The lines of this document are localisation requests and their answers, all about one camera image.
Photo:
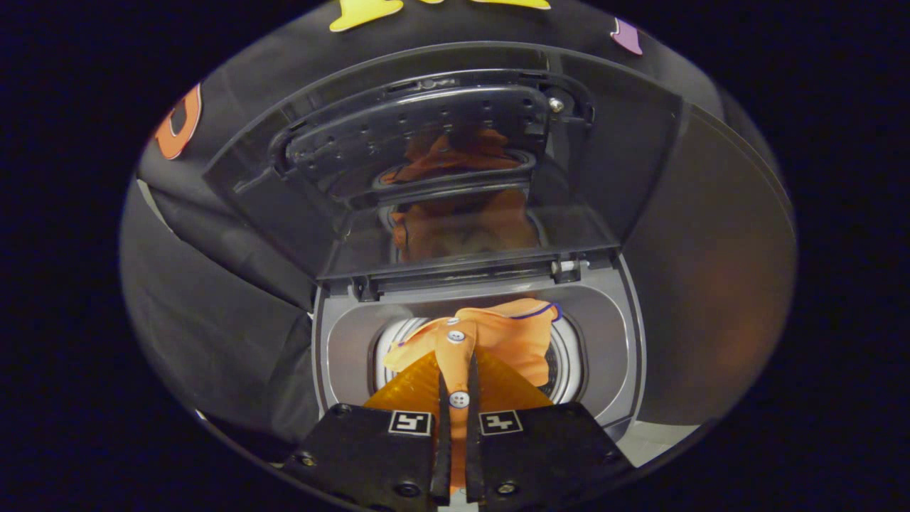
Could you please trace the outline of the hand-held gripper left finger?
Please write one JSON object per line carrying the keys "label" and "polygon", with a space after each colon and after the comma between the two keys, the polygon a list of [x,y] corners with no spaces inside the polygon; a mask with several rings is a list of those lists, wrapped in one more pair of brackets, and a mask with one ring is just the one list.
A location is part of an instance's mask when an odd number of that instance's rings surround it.
{"label": "hand-held gripper left finger", "polygon": [[375,511],[436,511],[451,503],[448,386],[435,352],[368,400],[332,405],[289,455],[303,486]]}

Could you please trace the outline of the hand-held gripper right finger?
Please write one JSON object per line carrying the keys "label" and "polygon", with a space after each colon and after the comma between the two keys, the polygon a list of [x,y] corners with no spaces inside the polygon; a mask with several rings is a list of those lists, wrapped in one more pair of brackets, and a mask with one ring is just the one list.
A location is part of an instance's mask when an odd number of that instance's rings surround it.
{"label": "hand-held gripper right finger", "polygon": [[578,402],[483,411],[492,393],[526,398],[525,380],[475,352],[469,363],[466,500],[481,510],[560,510],[628,483],[634,465]]}

